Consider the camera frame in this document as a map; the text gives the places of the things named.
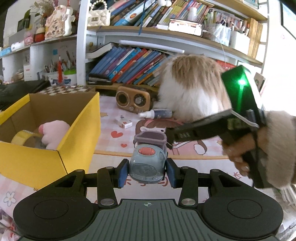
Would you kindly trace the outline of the right hand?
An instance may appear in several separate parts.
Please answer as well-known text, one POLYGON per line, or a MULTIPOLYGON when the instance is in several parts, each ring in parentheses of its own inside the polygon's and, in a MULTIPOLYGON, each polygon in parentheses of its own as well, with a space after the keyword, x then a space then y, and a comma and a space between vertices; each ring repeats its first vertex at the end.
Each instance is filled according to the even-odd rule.
MULTIPOLYGON (((268 144, 268 127, 265 126, 257 132, 257 146, 267 153, 268 144)), ((248 176, 250 171, 249 165, 243 161, 242 155, 246 152, 254 150, 256 147, 254 137, 251 133, 240 138, 231 145, 222 142, 223 154, 228 156, 229 160, 234 163, 235 168, 242 176, 248 176)))

